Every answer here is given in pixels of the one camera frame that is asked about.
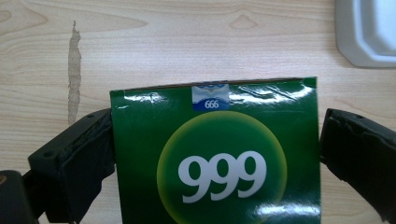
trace black bracket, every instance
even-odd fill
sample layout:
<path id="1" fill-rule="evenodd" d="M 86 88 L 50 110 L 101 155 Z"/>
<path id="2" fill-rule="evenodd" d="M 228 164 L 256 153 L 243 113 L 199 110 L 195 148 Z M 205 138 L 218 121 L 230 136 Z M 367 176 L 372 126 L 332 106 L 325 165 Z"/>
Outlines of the black bracket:
<path id="1" fill-rule="evenodd" d="M 396 132 L 362 116 L 328 109 L 321 160 L 389 223 L 396 223 Z"/>

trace yellow-green circle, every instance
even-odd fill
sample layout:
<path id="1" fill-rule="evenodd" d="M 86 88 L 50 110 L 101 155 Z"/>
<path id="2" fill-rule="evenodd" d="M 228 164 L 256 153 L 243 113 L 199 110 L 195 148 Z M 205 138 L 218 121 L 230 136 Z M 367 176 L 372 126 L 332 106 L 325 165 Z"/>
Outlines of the yellow-green circle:
<path id="1" fill-rule="evenodd" d="M 225 187 L 211 183 L 200 201 L 182 202 L 182 195 L 196 192 L 195 187 L 186 186 L 178 177 L 177 169 L 184 159 L 199 156 L 209 161 L 220 153 L 237 158 L 249 150 L 260 153 L 267 166 L 265 181 L 255 194 L 239 198 L 237 190 L 251 186 L 251 182 L 239 179 L 234 192 L 223 200 L 211 201 L 210 192 L 219 192 Z M 246 170 L 254 169 L 255 165 L 251 163 L 247 162 Z M 218 169 L 220 174 L 226 174 L 228 168 L 219 165 Z M 190 172 L 191 176 L 200 173 L 199 169 L 192 168 Z M 286 182 L 286 159 L 274 134 L 253 117 L 233 111 L 205 113 L 184 123 L 164 146 L 157 168 L 163 206 L 177 223 L 261 223 L 267 215 L 257 212 L 257 208 L 278 204 Z"/>

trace white container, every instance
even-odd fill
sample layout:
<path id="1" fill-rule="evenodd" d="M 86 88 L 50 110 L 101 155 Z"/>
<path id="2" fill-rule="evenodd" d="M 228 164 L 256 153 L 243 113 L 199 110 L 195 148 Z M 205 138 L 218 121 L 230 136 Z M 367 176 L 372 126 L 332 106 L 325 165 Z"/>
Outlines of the white container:
<path id="1" fill-rule="evenodd" d="M 340 52 L 354 65 L 396 67 L 396 0 L 336 0 Z"/>

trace wooden table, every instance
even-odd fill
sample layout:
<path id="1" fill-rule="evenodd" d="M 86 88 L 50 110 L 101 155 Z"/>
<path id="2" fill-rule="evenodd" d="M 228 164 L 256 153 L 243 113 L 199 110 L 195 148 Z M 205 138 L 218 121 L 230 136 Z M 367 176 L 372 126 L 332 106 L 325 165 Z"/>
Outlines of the wooden table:
<path id="1" fill-rule="evenodd" d="M 318 77 L 320 127 L 334 107 L 396 130 L 396 71 L 338 52 L 333 0 L 0 1 L 0 170 L 24 174 L 76 108 L 79 119 L 110 107 L 110 90 L 273 77 Z M 321 179 L 322 223 L 382 223 L 324 165 Z M 83 223 L 121 223 L 116 175 Z"/>

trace green box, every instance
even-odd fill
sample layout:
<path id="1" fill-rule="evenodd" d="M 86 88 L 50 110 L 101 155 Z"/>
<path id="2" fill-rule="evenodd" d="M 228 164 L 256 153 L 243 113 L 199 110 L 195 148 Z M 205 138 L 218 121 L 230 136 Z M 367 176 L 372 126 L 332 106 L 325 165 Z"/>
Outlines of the green box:
<path id="1" fill-rule="evenodd" d="M 320 223 L 314 77 L 110 95 L 123 223 Z"/>

